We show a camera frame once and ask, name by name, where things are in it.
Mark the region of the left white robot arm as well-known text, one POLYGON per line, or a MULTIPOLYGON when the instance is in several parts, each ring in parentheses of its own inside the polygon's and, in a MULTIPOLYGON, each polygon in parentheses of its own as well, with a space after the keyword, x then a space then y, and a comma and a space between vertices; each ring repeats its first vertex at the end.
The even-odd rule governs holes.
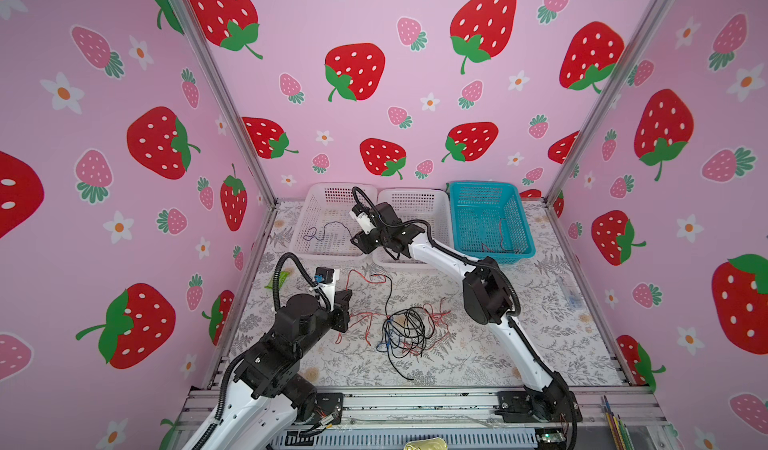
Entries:
POLYGON ((317 389, 300 375, 306 354, 331 330, 350 322, 350 290, 336 289, 337 272, 306 270, 297 255, 281 255, 272 275, 270 329, 226 367, 217 403, 186 449, 269 449, 294 423, 313 418, 317 389))

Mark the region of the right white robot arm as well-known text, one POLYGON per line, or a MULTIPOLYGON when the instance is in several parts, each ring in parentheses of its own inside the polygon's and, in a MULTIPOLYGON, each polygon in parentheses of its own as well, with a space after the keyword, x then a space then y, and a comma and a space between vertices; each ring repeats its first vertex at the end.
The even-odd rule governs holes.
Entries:
POLYGON ((487 327, 520 373, 530 417, 536 422, 579 422, 578 404, 560 373, 537 353, 518 316, 521 304, 512 283, 491 257, 478 260, 451 250, 433 237, 429 222, 401 220, 391 205, 375 204, 358 186, 352 188, 350 215, 361 231, 351 243, 365 254, 382 248, 429 265, 462 287, 466 314, 487 327))

